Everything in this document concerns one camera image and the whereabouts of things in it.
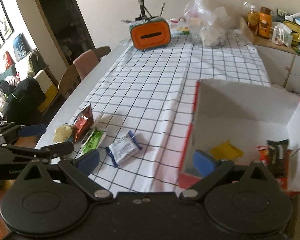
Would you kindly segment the green snack packet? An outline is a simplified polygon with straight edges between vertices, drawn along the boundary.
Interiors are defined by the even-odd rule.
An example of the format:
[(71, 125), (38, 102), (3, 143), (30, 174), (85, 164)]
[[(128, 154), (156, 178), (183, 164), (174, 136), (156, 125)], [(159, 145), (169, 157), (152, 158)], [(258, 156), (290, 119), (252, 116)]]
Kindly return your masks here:
[(106, 135), (107, 129), (94, 129), (83, 144), (81, 155), (84, 155), (91, 150), (96, 150), (101, 145)]

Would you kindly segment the pale yellow snack packet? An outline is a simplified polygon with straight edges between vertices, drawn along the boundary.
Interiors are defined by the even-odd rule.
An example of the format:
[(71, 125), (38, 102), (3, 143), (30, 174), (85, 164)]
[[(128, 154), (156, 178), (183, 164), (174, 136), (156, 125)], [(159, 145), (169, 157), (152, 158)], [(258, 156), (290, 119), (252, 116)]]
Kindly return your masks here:
[(72, 136), (72, 126), (70, 124), (62, 124), (55, 129), (53, 142), (63, 143)]

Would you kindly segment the dark red foil snack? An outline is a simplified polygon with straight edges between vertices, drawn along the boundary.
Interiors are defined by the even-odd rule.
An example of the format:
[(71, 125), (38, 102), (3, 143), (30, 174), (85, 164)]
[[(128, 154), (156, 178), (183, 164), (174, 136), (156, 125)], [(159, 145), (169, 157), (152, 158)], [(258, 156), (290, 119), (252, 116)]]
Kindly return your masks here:
[(93, 110), (91, 105), (83, 109), (76, 117), (72, 126), (73, 142), (81, 140), (93, 125)]

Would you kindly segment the white blue snack packet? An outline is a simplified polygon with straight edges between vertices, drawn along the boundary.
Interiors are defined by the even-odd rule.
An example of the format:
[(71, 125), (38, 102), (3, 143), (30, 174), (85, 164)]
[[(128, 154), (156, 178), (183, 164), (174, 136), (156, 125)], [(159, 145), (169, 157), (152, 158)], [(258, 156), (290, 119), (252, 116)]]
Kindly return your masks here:
[(106, 147), (106, 154), (110, 157), (113, 166), (119, 167), (123, 162), (141, 150), (142, 147), (138, 143), (134, 133), (128, 131), (126, 135), (116, 139), (111, 145)]

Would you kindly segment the red snack packet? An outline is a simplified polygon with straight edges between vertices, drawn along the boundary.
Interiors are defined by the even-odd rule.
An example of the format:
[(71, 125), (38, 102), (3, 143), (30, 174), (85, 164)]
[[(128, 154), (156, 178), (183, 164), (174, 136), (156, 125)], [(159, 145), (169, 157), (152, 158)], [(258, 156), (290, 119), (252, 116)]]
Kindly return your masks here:
[(269, 147), (268, 146), (257, 146), (259, 153), (259, 161), (262, 162), (266, 167), (269, 164)]

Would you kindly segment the black snack packet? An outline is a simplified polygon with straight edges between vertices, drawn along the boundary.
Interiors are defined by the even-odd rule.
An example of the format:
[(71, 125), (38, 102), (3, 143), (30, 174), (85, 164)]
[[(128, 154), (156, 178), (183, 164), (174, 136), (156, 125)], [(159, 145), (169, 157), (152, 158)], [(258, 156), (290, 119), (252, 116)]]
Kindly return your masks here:
[(275, 178), (284, 177), (288, 173), (289, 140), (268, 140), (268, 169)]

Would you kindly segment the red white cardboard box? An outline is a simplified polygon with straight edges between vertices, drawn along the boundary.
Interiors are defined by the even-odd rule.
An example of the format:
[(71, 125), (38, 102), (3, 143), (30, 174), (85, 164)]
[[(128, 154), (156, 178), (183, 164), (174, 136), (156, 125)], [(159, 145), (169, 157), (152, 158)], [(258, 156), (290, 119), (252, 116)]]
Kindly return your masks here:
[(243, 152), (234, 158), (235, 163), (248, 165), (258, 159), (258, 146), (285, 139), (293, 151), (287, 190), (300, 192), (300, 97), (274, 87), (199, 80), (180, 161), (179, 187), (186, 189), (202, 178), (193, 164), (196, 150), (210, 153), (228, 141)]

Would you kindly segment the checkered white tablecloth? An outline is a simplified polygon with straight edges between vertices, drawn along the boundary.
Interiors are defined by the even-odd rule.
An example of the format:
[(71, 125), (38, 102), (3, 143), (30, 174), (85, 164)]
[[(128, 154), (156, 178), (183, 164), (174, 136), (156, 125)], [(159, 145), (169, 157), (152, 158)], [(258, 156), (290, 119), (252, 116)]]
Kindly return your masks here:
[[(172, 37), (164, 48), (129, 46), (80, 100), (80, 108), (91, 106), (101, 116), (99, 128), (107, 130), (90, 179), (112, 193), (179, 192), (179, 163), (199, 79), (270, 85), (257, 49), (237, 29), (221, 48), (204, 48), (188, 35)], [(105, 148), (129, 131), (142, 149), (114, 167)]]

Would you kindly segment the wooden chair pink cushion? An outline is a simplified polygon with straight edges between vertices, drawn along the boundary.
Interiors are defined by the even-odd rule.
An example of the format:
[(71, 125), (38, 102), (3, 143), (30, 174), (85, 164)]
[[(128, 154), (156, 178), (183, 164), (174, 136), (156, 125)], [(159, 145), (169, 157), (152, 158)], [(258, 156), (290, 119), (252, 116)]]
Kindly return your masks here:
[(63, 74), (58, 90), (67, 99), (88, 74), (111, 52), (109, 46), (89, 49), (79, 55)]

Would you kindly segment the white sideboard cabinet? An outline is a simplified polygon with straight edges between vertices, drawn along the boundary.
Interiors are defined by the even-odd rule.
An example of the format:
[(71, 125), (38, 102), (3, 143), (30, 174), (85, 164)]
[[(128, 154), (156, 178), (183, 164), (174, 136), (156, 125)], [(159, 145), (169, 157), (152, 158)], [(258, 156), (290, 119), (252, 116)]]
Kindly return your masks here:
[(239, 29), (256, 47), (270, 83), (300, 94), (300, 55), (293, 48), (279, 46), (271, 40), (254, 35), (244, 18), (239, 20)]

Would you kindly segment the clear plastic bag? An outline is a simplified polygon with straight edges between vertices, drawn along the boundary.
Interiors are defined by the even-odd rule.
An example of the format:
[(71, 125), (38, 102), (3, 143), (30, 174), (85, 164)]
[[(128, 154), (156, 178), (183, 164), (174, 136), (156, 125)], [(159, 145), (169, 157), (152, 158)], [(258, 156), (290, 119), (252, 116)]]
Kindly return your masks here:
[(225, 45), (231, 16), (224, 6), (213, 7), (209, 0), (190, 0), (185, 6), (184, 18), (194, 44), (201, 44), (204, 48)]

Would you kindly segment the orange teal tissue box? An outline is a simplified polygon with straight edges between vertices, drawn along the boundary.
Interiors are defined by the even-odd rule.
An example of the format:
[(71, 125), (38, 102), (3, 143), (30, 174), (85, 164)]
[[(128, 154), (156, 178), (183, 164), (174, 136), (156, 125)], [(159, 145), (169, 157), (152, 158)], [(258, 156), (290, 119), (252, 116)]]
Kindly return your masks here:
[(171, 41), (168, 22), (162, 17), (133, 21), (129, 26), (130, 38), (138, 50), (166, 46)]

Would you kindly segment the orange thermos bottle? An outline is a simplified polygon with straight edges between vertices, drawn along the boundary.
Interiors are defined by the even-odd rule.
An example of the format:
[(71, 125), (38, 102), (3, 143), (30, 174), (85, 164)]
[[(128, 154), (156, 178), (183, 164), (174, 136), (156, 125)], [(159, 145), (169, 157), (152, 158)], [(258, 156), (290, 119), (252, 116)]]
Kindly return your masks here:
[(258, 36), (269, 39), (272, 25), (272, 11), (267, 7), (261, 7), (258, 22)]

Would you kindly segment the amber liquid bottle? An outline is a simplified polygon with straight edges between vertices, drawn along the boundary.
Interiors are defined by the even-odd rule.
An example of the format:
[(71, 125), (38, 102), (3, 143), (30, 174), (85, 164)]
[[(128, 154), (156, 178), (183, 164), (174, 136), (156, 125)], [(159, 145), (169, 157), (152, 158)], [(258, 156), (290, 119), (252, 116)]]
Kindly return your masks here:
[(259, 21), (259, 11), (256, 5), (250, 2), (244, 3), (245, 9), (247, 9), (247, 25), (248, 28), (253, 32), (254, 35), (257, 34), (258, 21)]

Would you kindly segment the yellow tissue box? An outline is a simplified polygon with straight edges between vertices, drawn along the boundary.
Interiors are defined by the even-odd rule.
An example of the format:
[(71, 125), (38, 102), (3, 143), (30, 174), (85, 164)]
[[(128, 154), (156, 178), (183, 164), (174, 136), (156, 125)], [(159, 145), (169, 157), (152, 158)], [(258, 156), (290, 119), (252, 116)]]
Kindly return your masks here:
[(291, 35), (293, 37), (293, 41), (300, 43), (300, 25), (288, 20), (284, 20), (283, 23), (292, 31)]

